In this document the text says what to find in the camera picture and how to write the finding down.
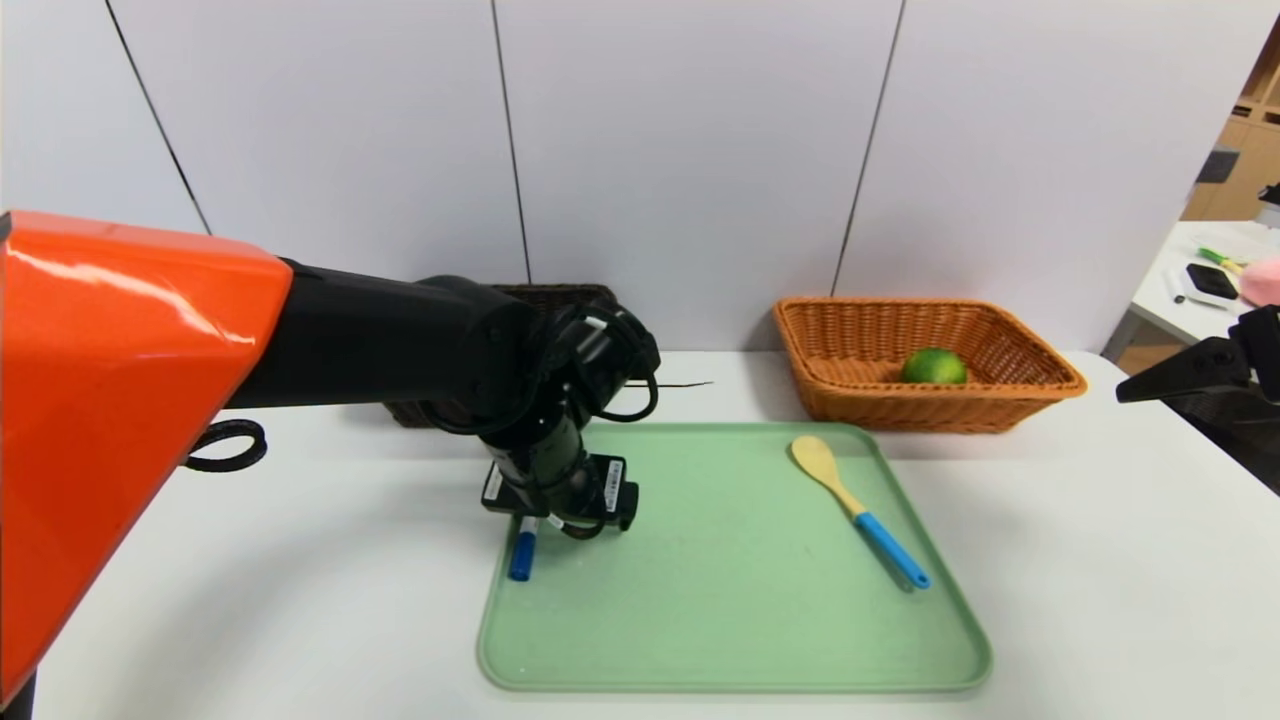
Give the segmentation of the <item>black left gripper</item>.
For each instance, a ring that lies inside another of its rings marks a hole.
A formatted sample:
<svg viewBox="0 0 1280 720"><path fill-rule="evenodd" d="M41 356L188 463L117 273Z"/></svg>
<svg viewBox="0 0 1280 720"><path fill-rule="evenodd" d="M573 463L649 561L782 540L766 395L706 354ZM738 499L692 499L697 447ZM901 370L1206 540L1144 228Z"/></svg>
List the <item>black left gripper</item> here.
<svg viewBox="0 0 1280 720"><path fill-rule="evenodd" d="M527 446L488 450L485 510L548 520L561 532L627 532L634 524L640 486L628 479L627 461L589 452L573 421L559 421Z"/></svg>

